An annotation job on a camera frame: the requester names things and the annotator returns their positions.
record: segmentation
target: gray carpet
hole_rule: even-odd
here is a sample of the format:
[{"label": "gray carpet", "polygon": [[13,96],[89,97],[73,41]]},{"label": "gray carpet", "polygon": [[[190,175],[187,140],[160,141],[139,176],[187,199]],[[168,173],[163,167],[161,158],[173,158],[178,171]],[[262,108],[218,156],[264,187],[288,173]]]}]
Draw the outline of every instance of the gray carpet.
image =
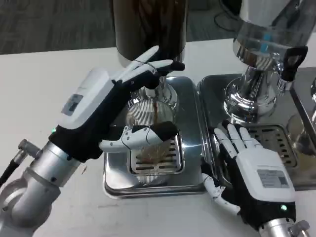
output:
[{"label": "gray carpet", "polygon": [[[187,41],[234,37],[217,0],[189,4]],[[109,0],[0,0],[0,54],[114,46]]]}]

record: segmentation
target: white robotic hand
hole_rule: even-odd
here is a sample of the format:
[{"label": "white robotic hand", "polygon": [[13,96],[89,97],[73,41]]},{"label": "white robotic hand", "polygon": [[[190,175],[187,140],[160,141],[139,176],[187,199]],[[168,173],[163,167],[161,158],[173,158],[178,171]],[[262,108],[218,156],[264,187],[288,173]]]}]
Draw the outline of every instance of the white robotic hand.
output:
[{"label": "white robotic hand", "polygon": [[225,129],[215,128],[214,134],[232,188],[221,186],[204,162],[202,176],[211,197],[257,231],[275,220],[294,223],[295,191],[278,153],[263,148],[246,128],[227,121],[222,125]]}]

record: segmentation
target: robotic finger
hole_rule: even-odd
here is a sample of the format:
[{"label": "robotic finger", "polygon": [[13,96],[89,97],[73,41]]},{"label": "robotic finger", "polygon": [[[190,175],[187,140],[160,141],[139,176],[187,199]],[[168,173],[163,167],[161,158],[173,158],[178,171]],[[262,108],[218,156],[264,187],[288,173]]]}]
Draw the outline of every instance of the robotic finger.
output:
[{"label": "robotic finger", "polygon": [[162,143],[177,133],[177,127],[169,121],[152,126],[114,127],[110,129],[106,140],[99,144],[99,148],[104,152],[127,152]]},{"label": "robotic finger", "polygon": [[205,189],[210,194],[212,200],[229,213],[238,215],[240,207],[235,200],[234,191],[221,186],[219,181],[212,177],[209,164],[204,160],[202,161],[201,170]]}]

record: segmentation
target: drip tray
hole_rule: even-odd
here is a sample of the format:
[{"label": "drip tray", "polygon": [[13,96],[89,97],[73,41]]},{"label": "drip tray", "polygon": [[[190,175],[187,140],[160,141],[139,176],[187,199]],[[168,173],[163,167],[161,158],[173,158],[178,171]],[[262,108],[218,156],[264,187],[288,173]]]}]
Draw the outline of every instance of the drip tray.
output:
[{"label": "drip tray", "polygon": [[137,158],[139,151],[132,151],[129,159],[130,170],[135,175],[178,174],[183,168],[178,136],[170,140],[169,152],[159,163],[141,161]]},{"label": "drip tray", "polygon": [[264,148],[277,152],[285,166],[297,165],[297,158],[281,125],[253,125],[247,129],[250,136],[257,139]]},{"label": "drip tray", "polygon": [[[202,117],[196,86],[186,77],[168,77],[179,104],[179,134],[170,142],[169,153],[159,163],[141,162],[138,151],[107,153],[104,159],[104,191],[111,198],[139,198],[204,192],[201,177]],[[114,125],[124,126],[127,110]]]}]

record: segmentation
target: cable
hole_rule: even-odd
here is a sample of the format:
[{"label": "cable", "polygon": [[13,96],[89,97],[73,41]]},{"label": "cable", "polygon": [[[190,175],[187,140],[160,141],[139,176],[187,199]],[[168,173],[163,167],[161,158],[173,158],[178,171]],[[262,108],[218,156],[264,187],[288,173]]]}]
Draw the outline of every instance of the cable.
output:
[{"label": "cable", "polygon": [[227,29],[227,28],[222,27],[222,26],[220,26],[220,25],[218,24],[218,22],[217,22],[216,19],[217,19],[220,15],[222,15],[222,14],[225,14],[225,12],[222,11],[222,12],[220,12],[220,13],[217,13],[217,14],[214,16],[214,18],[213,18],[214,24],[215,24],[218,28],[220,28],[220,29],[222,29],[222,30],[224,30],[224,31],[227,31],[227,32],[236,32],[236,31],[233,30],[233,29]]},{"label": "cable", "polygon": [[226,15],[234,21],[238,21],[238,18],[232,16],[229,11],[226,10],[226,7],[223,5],[222,0],[218,0],[218,3],[221,9],[226,13]]},{"label": "cable", "polygon": [[223,14],[225,14],[228,18],[230,18],[230,19],[232,19],[232,20],[234,20],[234,21],[238,21],[237,18],[233,17],[233,16],[225,9],[225,7],[223,6],[222,0],[218,0],[218,3],[219,3],[219,5],[220,5],[220,7],[221,7],[221,9],[222,9],[223,11],[220,12],[220,13],[217,13],[217,14],[214,16],[214,18],[213,18],[214,24],[215,24],[218,28],[220,28],[220,29],[222,29],[222,30],[224,30],[224,31],[227,31],[227,32],[236,32],[236,30],[234,30],[234,29],[227,29],[227,28],[225,28],[225,27],[222,27],[222,26],[217,22],[217,18],[218,18],[219,16],[223,15]]}]

